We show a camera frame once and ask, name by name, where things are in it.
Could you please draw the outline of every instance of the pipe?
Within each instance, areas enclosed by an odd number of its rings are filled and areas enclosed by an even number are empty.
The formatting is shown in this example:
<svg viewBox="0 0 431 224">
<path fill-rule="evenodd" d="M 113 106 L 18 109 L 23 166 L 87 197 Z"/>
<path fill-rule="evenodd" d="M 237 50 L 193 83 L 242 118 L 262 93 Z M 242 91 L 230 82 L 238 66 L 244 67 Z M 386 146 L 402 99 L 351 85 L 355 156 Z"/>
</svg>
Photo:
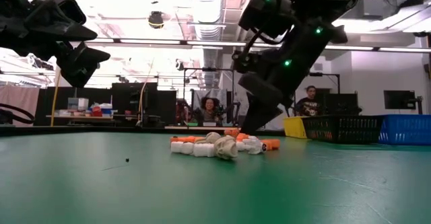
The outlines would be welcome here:
<svg viewBox="0 0 431 224">
<path fill-rule="evenodd" d="M 197 23 L 217 24 L 222 19 L 223 0 L 192 0 L 194 5 L 193 19 Z M 219 26 L 195 27 L 198 40 L 220 41 L 222 28 Z M 203 49 L 203 66 L 220 68 L 218 50 Z M 212 85 L 213 79 L 209 74 L 204 75 L 205 85 Z"/>
</svg>

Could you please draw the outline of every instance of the yellow bin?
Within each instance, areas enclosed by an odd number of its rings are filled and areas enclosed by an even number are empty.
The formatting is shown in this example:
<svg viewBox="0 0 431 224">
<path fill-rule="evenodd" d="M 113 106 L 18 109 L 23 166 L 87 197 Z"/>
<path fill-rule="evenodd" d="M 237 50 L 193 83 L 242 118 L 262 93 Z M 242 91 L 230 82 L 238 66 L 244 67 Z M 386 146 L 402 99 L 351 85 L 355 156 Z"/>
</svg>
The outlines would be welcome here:
<svg viewBox="0 0 431 224">
<path fill-rule="evenodd" d="M 284 119 L 284 132 L 287 137 L 307 139 L 302 118 L 303 117 L 288 117 Z"/>
</svg>

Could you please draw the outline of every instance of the man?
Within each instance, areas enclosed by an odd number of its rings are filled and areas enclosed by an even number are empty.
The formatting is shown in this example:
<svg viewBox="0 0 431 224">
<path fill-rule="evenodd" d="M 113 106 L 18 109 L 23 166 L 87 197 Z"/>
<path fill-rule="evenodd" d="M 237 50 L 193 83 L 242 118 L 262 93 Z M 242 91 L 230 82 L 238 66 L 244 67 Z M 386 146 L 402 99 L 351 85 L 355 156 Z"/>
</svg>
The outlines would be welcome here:
<svg viewBox="0 0 431 224">
<path fill-rule="evenodd" d="M 308 86 L 306 88 L 307 97 L 296 103 L 295 111 L 297 116 L 318 116 L 322 114 L 321 104 L 315 99 L 316 87 Z"/>
</svg>

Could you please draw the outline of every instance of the orange block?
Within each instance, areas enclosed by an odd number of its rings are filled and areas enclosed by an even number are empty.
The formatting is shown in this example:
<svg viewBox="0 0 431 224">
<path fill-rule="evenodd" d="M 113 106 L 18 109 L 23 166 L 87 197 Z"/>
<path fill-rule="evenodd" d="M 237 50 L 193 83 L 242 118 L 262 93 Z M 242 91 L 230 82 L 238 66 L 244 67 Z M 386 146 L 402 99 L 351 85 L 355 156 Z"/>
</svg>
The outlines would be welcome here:
<svg viewBox="0 0 431 224">
<path fill-rule="evenodd" d="M 236 138 L 238 136 L 238 134 L 240 134 L 240 130 L 235 128 L 235 129 L 228 129 L 228 130 L 224 130 L 224 134 L 226 136 L 231 136 Z"/>
<path fill-rule="evenodd" d="M 267 151 L 278 150 L 280 148 L 280 140 L 279 139 L 264 139 L 262 140 L 267 146 Z"/>
<path fill-rule="evenodd" d="M 238 136 L 236 136 L 236 140 L 237 141 L 242 141 L 244 139 L 248 139 L 249 135 L 244 134 L 244 133 L 239 133 Z"/>
<path fill-rule="evenodd" d="M 197 141 L 199 141 L 201 139 L 205 139 L 205 137 L 195 137 L 195 141 L 193 141 L 193 143 L 196 143 Z"/>
<path fill-rule="evenodd" d="M 188 136 L 188 137 L 171 137 L 170 142 L 181 141 L 183 143 L 194 143 L 197 137 Z"/>
</svg>

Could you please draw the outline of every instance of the ceiling light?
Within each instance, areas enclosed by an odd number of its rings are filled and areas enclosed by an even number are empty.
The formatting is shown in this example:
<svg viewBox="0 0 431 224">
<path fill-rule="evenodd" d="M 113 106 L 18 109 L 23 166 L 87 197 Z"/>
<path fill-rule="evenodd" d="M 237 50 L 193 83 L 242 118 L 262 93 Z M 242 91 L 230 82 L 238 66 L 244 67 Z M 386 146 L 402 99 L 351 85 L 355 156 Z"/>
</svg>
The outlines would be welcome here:
<svg viewBox="0 0 431 224">
<path fill-rule="evenodd" d="M 223 50 L 223 47 L 222 46 L 192 46 L 192 49 Z"/>
<path fill-rule="evenodd" d="M 30 72 L 11 72 L 11 71 L 2 71 L 0 74 L 3 75 L 27 75 L 27 76 L 38 76 L 38 75 L 46 75 L 46 76 L 53 76 L 55 73 L 30 73 Z"/>
<path fill-rule="evenodd" d="M 187 44 L 197 46 L 245 46 L 246 42 L 187 41 Z"/>
<path fill-rule="evenodd" d="M 110 39 L 110 38 L 96 38 L 96 39 L 90 40 L 88 42 L 110 42 L 110 43 L 113 43 L 114 40 Z"/>
<path fill-rule="evenodd" d="M 163 44 L 163 45 L 178 45 L 179 40 L 140 40 L 140 39 L 121 39 L 122 43 L 136 44 Z"/>
<path fill-rule="evenodd" d="M 380 48 L 379 52 L 416 52 L 431 53 L 431 48 Z"/>
<path fill-rule="evenodd" d="M 217 24 L 217 23 L 202 23 L 202 22 L 187 22 L 187 25 L 189 26 L 199 26 L 199 27 L 220 27 L 220 28 L 225 28 L 226 24 Z"/>
<path fill-rule="evenodd" d="M 372 50 L 371 46 L 333 46 L 327 45 L 326 50 Z"/>
<path fill-rule="evenodd" d="M 344 26 L 346 33 L 367 33 L 382 30 L 381 21 L 338 19 L 332 23 L 334 26 Z"/>
<path fill-rule="evenodd" d="M 263 47 L 263 48 L 279 48 L 281 47 L 281 44 L 277 44 L 277 45 L 271 45 L 271 44 L 266 44 L 266 43 L 253 43 L 253 47 L 255 48 L 259 48 L 259 47 Z"/>
</svg>

